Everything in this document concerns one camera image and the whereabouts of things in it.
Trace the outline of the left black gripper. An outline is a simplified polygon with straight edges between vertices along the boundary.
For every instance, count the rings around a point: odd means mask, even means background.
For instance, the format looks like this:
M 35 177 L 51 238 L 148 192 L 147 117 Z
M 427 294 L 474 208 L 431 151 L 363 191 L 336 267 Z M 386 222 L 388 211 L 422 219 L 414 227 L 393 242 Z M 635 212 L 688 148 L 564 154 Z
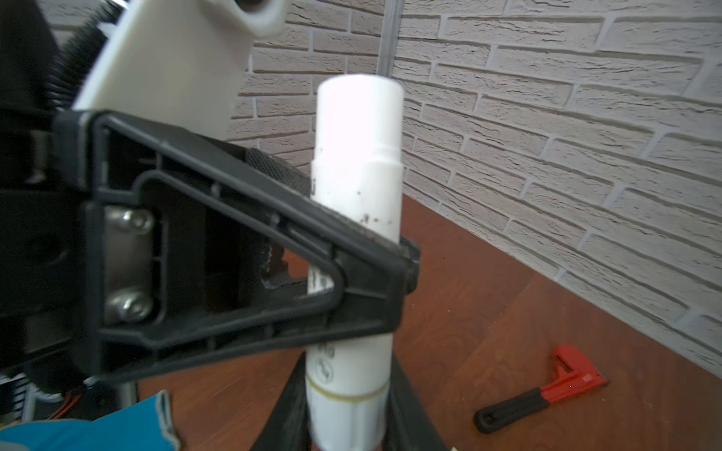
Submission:
M 26 183 L 34 133 L 49 135 L 56 163 L 93 163 L 97 177 L 113 154 L 109 112 L 39 108 L 39 86 L 24 68 L 54 41 L 33 1 L 1 7 L 1 368 L 24 370 L 44 389 L 113 379 L 112 328 L 101 319 L 113 260 L 110 191 L 79 193 Z

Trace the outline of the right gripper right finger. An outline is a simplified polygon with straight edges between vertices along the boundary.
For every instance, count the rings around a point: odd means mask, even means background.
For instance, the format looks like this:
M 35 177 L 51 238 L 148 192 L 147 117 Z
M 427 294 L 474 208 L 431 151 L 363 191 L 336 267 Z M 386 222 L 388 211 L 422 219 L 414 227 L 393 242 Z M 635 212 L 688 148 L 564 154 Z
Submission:
M 392 355 L 383 450 L 447 451 L 396 355 Z

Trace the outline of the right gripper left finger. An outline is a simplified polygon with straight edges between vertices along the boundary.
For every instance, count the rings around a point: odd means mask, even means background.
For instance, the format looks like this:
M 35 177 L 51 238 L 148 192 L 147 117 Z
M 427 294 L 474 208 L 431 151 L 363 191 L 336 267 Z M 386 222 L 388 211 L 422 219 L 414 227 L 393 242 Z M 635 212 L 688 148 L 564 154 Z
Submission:
M 251 451 L 309 451 L 306 353 L 302 353 Z

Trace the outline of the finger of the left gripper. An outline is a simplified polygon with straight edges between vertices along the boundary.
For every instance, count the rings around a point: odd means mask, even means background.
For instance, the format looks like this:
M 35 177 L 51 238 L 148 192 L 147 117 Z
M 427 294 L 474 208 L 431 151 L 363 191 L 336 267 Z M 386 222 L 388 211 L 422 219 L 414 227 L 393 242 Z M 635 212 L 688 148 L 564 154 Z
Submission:
M 221 200 L 243 210 L 252 218 L 270 221 L 278 210 L 268 202 L 292 195 L 295 205 L 308 193 L 309 179 L 280 159 L 257 148 L 216 140 L 217 146 L 233 162 L 244 167 L 234 174 L 246 189 L 263 194 L 250 197 L 223 186 L 217 190 Z M 215 293 L 305 293 L 306 276 L 293 275 L 286 259 L 285 246 L 221 212 L 214 213 L 214 292 Z
M 280 159 L 111 111 L 52 131 L 81 197 L 82 372 L 137 381 L 398 328 L 419 248 L 313 202 Z

